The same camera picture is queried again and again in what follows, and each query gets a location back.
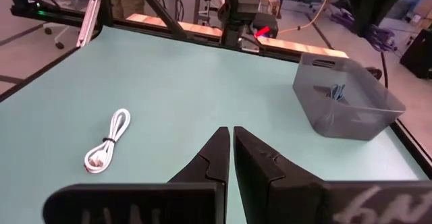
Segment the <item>cardboard box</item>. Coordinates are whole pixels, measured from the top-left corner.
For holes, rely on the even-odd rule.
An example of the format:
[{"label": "cardboard box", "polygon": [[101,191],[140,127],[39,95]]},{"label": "cardboard box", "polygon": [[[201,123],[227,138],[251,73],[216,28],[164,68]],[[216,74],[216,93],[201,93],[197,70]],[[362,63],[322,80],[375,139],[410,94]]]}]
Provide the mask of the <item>cardboard box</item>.
[{"label": "cardboard box", "polygon": [[414,8],[414,13],[422,18],[432,16],[432,0],[421,0]]},{"label": "cardboard box", "polygon": [[432,26],[432,19],[421,18],[417,22],[413,19],[410,24],[416,28],[416,32],[420,32],[422,29],[429,29]]}]

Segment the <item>red tag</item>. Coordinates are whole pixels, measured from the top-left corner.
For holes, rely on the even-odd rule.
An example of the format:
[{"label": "red tag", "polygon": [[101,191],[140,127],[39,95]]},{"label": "red tag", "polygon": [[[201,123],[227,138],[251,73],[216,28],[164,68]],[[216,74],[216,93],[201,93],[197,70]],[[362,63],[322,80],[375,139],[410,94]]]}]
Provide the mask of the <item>red tag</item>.
[{"label": "red tag", "polygon": [[264,35],[264,34],[268,33],[268,31],[270,31],[270,28],[269,28],[268,26],[266,26],[265,28],[259,30],[259,31],[254,35],[254,37],[257,38],[257,37],[259,37],[259,36],[261,36],[261,35]]}]

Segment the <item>bin handle cutout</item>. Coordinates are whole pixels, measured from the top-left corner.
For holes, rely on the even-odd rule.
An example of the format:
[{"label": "bin handle cutout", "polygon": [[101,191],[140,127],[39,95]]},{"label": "bin handle cutout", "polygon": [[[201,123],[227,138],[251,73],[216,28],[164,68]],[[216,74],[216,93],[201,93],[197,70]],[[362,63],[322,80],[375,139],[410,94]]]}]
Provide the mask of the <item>bin handle cutout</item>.
[{"label": "bin handle cutout", "polygon": [[333,68],[333,67],[335,67],[336,63],[333,61],[327,61],[324,59],[315,59],[312,62],[312,65],[318,66],[318,67]]}]

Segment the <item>gray plastic bin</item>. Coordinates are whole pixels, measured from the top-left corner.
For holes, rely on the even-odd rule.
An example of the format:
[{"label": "gray plastic bin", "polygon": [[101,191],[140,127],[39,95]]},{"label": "gray plastic bin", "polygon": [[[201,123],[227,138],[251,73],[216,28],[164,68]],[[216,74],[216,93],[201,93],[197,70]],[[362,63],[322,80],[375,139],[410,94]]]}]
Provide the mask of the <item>gray plastic bin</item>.
[{"label": "gray plastic bin", "polygon": [[[328,97],[334,85],[345,85],[338,101]],[[293,88],[314,130],[327,137],[371,140],[405,112],[351,59],[303,53]]]}]

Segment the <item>chair wheel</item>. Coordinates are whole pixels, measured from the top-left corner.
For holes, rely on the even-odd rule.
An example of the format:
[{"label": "chair wheel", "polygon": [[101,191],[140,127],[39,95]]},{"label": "chair wheel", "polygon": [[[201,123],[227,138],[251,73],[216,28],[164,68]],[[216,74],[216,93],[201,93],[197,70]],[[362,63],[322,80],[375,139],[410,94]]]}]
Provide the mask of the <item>chair wheel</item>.
[{"label": "chair wheel", "polygon": [[56,43],[55,46],[56,46],[58,49],[64,49],[64,48],[65,48],[65,46],[64,46],[61,42]]},{"label": "chair wheel", "polygon": [[45,34],[50,35],[50,34],[52,34],[52,33],[53,33],[52,29],[50,29],[50,28],[45,28]]}]

